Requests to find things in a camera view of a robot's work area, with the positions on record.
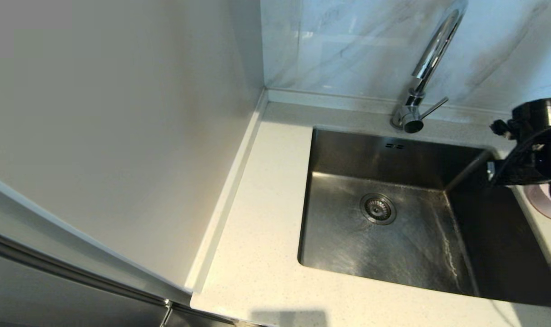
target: chrome faucet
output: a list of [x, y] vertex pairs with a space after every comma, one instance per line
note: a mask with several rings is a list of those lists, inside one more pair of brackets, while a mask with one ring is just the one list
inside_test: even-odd
[[422, 120], [449, 100], [448, 97], [444, 97], [424, 114], [419, 113], [419, 105], [421, 105], [422, 100], [425, 98], [425, 87], [433, 72], [435, 72], [435, 68], [441, 62], [441, 58], [443, 58], [445, 50], [447, 50], [449, 43], [455, 35], [466, 10], [467, 0], [455, 0], [445, 11], [439, 28], [435, 31], [421, 60], [419, 60], [412, 73], [414, 82], [410, 89], [408, 89], [408, 98], [394, 112], [390, 120], [390, 123], [395, 128], [404, 130], [407, 133], [418, 132], [424, 126]]

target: pink object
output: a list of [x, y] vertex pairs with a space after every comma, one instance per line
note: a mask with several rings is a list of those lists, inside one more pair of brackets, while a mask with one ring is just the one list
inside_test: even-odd
[[540, 213], [551, 219], [551, 197], [548, 184], [524, 186], [526, 197]]

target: marble backsplash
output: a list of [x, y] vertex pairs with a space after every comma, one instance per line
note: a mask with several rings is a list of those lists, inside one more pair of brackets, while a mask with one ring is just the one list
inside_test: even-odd
[[[400, 99], [451, 0], [261, 0], [265, 85]], [[551, 0], [469, 0], [426, 104], [551, 97]]]

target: white countertop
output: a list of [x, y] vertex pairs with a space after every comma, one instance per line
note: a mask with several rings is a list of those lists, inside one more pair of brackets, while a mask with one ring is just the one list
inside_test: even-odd
[[[389, 116], [270, 103], [203, 291], [193, 308], [282, 327], [551, 327], [551, 308], [437, 292], [300, 265], [299, 236], [313, 126], [498, 149], [487, 126], [427, 120], [405, 134]], [[521, 201], [551, 261], [551, 220]]]

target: stainless steel sink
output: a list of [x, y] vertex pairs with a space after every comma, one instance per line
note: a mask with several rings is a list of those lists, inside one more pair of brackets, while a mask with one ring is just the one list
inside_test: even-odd
[[302, 265], [551, 306], [551, 272], [485, 149], [315, 129]]

